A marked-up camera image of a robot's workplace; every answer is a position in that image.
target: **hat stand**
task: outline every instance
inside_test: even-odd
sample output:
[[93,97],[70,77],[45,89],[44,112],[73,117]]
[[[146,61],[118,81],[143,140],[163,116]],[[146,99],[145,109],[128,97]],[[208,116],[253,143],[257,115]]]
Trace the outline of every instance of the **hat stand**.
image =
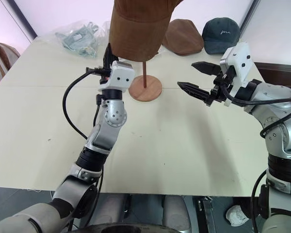
[[128,89],[131,97],[141,102],[155,100],[162,93],[162,83],[146,74],[146,63],[142,62],[143,75],[137,76]]

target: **white wall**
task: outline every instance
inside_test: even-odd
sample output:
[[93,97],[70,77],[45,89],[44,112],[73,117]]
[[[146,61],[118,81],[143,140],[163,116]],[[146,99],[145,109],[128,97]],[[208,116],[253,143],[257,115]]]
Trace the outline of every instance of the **white wall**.
[[0,2],[0,42],[8,44],[22,53],[30,44],[8,11]]
[[[98,25],[111,20],[113,0],[15,0],[38,35],[82,19]],[[252,0],[184,0],[175,9],[172,19],[190,19],[202,33],[207,21],[230,17],[239,25]]]
[[291,0],[261,0],[242,40],[255,62],[291,65]]

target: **brown flat cap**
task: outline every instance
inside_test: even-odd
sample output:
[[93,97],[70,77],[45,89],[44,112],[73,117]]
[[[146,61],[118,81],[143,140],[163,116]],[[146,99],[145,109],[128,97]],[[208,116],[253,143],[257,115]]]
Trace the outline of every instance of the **brown flat cap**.
[[154,57],[181,1],[114,0],[109,35],[112,53],[136,62]]
[[163,45],[179,56],[201,52],[204,40],[188,19],[175,19],[169,23]]

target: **white sneaker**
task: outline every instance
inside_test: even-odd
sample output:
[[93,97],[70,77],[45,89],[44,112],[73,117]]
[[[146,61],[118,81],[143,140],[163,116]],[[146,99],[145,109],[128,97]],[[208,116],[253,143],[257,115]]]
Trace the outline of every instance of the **white sneaker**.
[[225,216],[232,227],[239,227],[249,220],[247,216],[244,215],[240,205],[233,205],[227,210]]

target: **dark green baseball cap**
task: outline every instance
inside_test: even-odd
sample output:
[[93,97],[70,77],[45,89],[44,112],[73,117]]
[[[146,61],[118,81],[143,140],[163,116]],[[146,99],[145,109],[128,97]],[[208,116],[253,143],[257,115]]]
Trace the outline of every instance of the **dark green baseball cap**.
[[205,51],[208,54],[223,54],[238,43],[240,35],[241,30],[234,20],[214,18],[206,23],[203,30]]

